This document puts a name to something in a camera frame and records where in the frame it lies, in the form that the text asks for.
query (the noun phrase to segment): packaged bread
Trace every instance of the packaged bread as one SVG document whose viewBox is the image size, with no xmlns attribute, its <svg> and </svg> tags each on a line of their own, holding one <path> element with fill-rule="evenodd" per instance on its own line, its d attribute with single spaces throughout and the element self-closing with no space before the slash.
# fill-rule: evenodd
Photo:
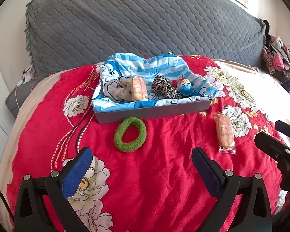
<svg viewBox="0 0 290 232">
<path fill-rule="evenodd" d="M 131 77 L 131 93 L 132 101 L 148 100 L 145 81 L 142 77 Z"/>
<path fill-rule="evenodd" d="M 220 153 L 236 154 L 233 129 L 230 119 L 220 112 L 214 113 Z"/>
</svg>

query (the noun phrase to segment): green ring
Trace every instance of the green ring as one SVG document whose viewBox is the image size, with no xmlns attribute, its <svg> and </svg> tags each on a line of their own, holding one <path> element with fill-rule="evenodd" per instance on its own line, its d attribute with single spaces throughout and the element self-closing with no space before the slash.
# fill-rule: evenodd
<svg viewBox="0 0 290 232">
<path fill-rule="evenodd" d="M 136 128 L 138 129 L 138 137 L 136 138 L 136 140 L 132 142 L 123 143 L 121 140 L 122 136 L 124 135 L 125 131 L 130 125 L 136 126 Z M 119 151 L 129 153 L 140 148 L 144 144 L 145 139 L 146 139 L 146 126 L 144 122 L 136 117 L 129 117 L 126 118 L 117 128 L 114 136 L 114 143 Z"/>
</svg>

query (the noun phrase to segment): headboard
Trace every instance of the headboard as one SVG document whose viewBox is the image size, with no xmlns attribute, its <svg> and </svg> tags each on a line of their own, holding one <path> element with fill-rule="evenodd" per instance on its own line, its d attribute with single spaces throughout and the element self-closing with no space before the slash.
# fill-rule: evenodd
<svg viewBox="0 0 290 232">
<path fill-rule="evenodd" d="M 39 78 L 116 52 L 205 55 L 259 66 L 265 26 L 229 0 L 33 0 L 27 50 Z"/>
</svg>

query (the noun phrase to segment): blue and white striped cloth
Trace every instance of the blue and white striped cloth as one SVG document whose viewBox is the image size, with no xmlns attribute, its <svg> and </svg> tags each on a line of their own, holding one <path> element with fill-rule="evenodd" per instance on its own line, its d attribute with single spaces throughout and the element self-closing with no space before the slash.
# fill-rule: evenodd
<svg viewBox="0 0 290 232">
<path fill-rule="evenodd" d="M 217 93 L 217 89 L 209 81 L 200 75 L 192 73 L 185 61 L 172 53 L 158 55 L 150 59 L 144 59 L 131 53 L 117 53 L 97 67 L 97 71 L 100 73 L 100 82 L 92 97 L 92 106 L 95 112 L 212 100 Z M 178 78 L 187 78 L 194 90 L 192 95 L 188 98 L 174 100 L 165 99 L 161 95 L 152 92 L 151 85 L 158 74 L 167 77 L 171 81 Z M 104 96 L 103 85 L 106 82 L 118 79 L 120 76 L 130 75 L 144 78 L 147 86 L 148 101 L 116 102 Z"/>
</svg>

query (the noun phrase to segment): metal screw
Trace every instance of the metal screw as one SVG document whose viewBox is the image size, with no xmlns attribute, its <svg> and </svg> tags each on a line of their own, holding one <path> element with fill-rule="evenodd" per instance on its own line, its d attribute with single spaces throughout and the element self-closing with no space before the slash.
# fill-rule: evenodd
<svg viewBox="0 0 290 232">
<path fill-rule="evenodd" d="M 52 173 L 51 173 L 51 176 L 52 177 L 57 177 L 59 175 L 59 172 L 58 171 L 53 171 Z"/>
<path fill-rule="evenodd" d="M 26 174 L 26 175 L 24 176 L 24 180 L 27 181 L 27 180 L 29 180 L 29 179 L 30 179 L 30 175 L 29 175 L 29 174 Z"/>
<path fill-rule="evenodd" d="M 259 173 L 256 173 L 254 176 L 255 176 L 258 180 L 261 180 L 261 179 L 262 179 L 262 176 L 261 176 Z"/>
<path fill-rule="evenodd" d="M 227 176 L 233 176 L 233 172 L 232 172 L 231 170 L 226 170 L 226 171 L 225 171 L 225 174 L 226 174 Z"/>
</svg>

